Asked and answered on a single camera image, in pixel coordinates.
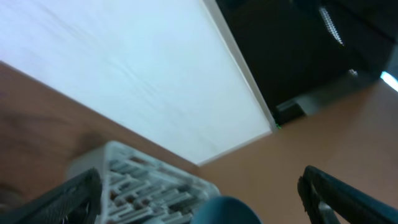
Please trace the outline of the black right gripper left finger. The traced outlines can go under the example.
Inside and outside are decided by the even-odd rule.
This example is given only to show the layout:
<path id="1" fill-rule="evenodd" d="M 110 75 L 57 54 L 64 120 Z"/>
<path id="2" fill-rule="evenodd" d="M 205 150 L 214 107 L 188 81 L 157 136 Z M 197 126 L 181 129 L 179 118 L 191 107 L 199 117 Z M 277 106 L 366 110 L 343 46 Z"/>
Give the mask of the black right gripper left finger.
<path id="1" fill-rule="evenodd" d="M 5 224 L 94 223 L 101 213 L 102 182 L 90 168 L 39 198 L 1 215 Z"/>

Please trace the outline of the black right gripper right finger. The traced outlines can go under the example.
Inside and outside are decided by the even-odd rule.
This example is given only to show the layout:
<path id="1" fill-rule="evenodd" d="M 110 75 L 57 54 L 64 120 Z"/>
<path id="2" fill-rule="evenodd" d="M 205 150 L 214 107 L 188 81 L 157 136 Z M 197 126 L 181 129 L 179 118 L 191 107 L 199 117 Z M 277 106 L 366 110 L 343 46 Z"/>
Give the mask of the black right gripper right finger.
<path id="1" fill-rule="evenodd" d="M 312 224 L 339 223 L 336 214 L 349 223 L 397 224 L 397 209 L 314 166 L 306 166 L 297 190 Z"/>

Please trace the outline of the dark blue plate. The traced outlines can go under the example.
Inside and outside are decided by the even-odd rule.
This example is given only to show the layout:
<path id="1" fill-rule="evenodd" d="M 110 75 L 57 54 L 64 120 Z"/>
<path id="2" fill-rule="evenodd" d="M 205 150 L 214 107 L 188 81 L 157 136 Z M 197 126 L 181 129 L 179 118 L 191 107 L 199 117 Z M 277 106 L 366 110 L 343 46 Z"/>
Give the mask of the dark blue plate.
<path id="1" fill-rule="evenodd" d="M 234 197 L 209 199 L 193 215 L 190 224 L 262 224 L 245 203 Z"/>

